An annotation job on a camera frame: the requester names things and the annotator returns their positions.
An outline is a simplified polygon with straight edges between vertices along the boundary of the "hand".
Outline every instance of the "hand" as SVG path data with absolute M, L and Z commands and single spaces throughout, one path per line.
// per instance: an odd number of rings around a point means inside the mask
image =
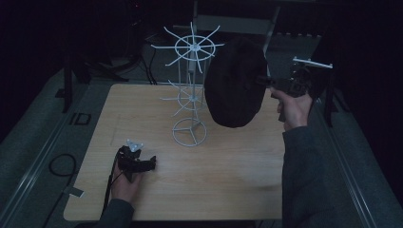
M 133 176 L 135 176 L 133 182 L 130 182 L 125 174 L 121 175 L 121 173 L 122 171 L 119 170 L 118 162 L 116 161 L 115 169 L 113 170 L 113 179 L 116 180 L 111 186 L 112 198 L 125 200 L 134 207 L 134 199 L 139 190 L 140 181 L 142 180 L 144 173 L 133 174 Z
M 286 131 L 299 126 L 308 125 L 308 116 L 312 105 L 312 98 L 308 94 L 293 98 L 283 91 L 276 90 L 272 87 L 270 90 L 280 99 L 278 113 L 284 109 L 284 129 Z

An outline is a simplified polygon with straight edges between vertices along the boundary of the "black device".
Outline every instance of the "black device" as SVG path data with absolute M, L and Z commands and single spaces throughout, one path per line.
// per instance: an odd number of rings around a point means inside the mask
M 291 75 L 289 78 L 269 78 L 267 76 L 259 76 L 258 84 L 266 84 L 268 87 L 273 87 L 281 90 L 291 97 L 300 97 L 310 92 L 312 88 L 312 78 L 310 70 L 302 63 L 294 63 L 291 66 Z M 278 120 L 285 122 L 284 110 L 278 117 Z
M 130 147 L 126 145 L 118 150 L 118 167 L 125 172 L 127 179 L 130 181 L 133 173 L 142 173 L 155 169 L 157 157 L 154 156 L 148 161 L 141 161 L 139 159 L 141 153 L 141 149 L 132 151 Z

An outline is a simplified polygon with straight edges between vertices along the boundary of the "left hand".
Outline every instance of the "left hand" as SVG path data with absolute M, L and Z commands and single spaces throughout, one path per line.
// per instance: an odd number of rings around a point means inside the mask
M 127 201 L 134 207 L 134 199 L 144 173 L 133 174 L 135 176 L 133 182 L 130 182 L 125 174 L 121 175 L 121 173 L 122 171 L 119 170 L 118 162 L 116 161 L 115 169 L 113 170 L 113 179 L 117 179 L 111 186 L 112 198 Z

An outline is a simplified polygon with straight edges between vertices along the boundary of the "cable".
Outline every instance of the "cable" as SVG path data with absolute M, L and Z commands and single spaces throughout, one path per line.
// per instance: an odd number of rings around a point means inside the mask
M 71 173 L 60 174 L 60 173 L 57 173 L 56 171 L 54 171 L 54 169 L 53 169 L 53 163 L 54 163 L 56 160 L 58 160 L 59 158 L 62 158 L 62 157 L 69 157 L 69 158 L 72 159 L 72 161 L 73 161 L 73 168 L 72 168 Z M 53 158 L 53 159 L 50 161 L 49 165 L 48 165 L 48 169 L 49 169 L 49 172 L 50 172 L 51 174 L 53 174 L 53 175 L 55 175 L 55 176 L 57 176 L 57 177 L 63 177 L 63 178 L 64 178 L 64 177 L 68 177 L 68 182 L 67 182 L 67 184 L 66 184 L 66 187 L 68 187 L 68 186 L 71 184 L 71 181 L 72 181 L 74 175 L 78 173 L 78 170 L 76 170 L 76 168 L 77 168 L 77 161 L 76 161 L 76 159 L 75 159 L 72 155 L 70 155 L 70 154 L 61 154 L 61 155 L 58 155 L 58 156 L 56 156 L 55 158 Z M 58 198 L 58 199 L 56 200 L 56 202 L 53 204 L 53 207 L 52 207 L 52 209 L 50 210 L 50 213 L 48 214 L 48 217 L 47 217 L 47 219 L 45 220 L 44 225 L 42 226 L 43 228 L 45 228 L 45 227 L 48 226 L 48 222 L 49 222 L 49 220 L 50 220 L 50 217 L 51 217 L 51 215 L 53 215 L 53 212 L 54 212 L 54 210 L 56 209 L 56 206 L 59 204 L 59 201 L 62 199 L 62 196 L 63 196 L 64 194 L 65 194 L 65 192 L 62 191 L 62 193 L 59 195 L 59 198 Z
M 113 164 L 112 164 L 112 170 L 110 171 L 109 178 L 107 179 L 107 186 L 106 186 L 105 197 L 104 197 L 104 206 L 103 206 L 103 209 L 102 209 L 101 216 L 104 214 L 104 211 L 107 208 L 107 204 L 109 203 L 110 187 L 112 186 L 112 183 L 114 182 L 114 180 L 112 180 L 113 179 L 113 171 L 115 170 L 116 161 L 118 160 L 118 153 L 119 153 L 119 151 L 115 155 L 115 159 L 113 160 Z
M 157 52 L 157 50 L 154 48 L 154 52 L 153 52 L 153 55 L 151 56 L 149 66 L 147 66 L 147 63 L 145 62 L 144 57 L 141 56 L 141 61 L 142 61 L 143 65 L 144 65 L 144 67 L 145 67 L 145 75 L 146 75 L 146 77 L 148 79 L 148 82 L 151 85 L 156 85 L 157 84 L 157 81 L 155 80 L 155 78 L 154 78 L 154 76 L 152 75 L 152 72 L 151 72 L 151 65 L 152 65 L 152 63 L 154 61 L 154 57 L 155 57 L 156 52 Z
M 121 173 L 114 180 L 112 180 L 110 185 L 112 185 L 115 182 L 115 180 L 117 180 L 124 172 L 125 172 L 125 170 L 122 170 Z

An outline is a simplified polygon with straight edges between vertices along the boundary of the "dark background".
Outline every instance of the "dark background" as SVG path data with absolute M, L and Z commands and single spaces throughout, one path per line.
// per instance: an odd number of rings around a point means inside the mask
M 275 31 L 322 36 L 313 58 L 334 64 L 336 87 L 403 204 L 402 4 L 397 0 L 319 2 L 283 4 Z M 63 68 L 66 53 L 72 53 L 79 81 L 88 83 L 90 75 L 77 53 L 106 64 L 113 56 L 135 57 L 146 34 L 142 25 L 151 24 L 156 30 L 186 25 L 192 5 L 192 1 L 1 1 L 0 141 L 45 82 Z M 201 9 L 219 8 L 206 4 Z

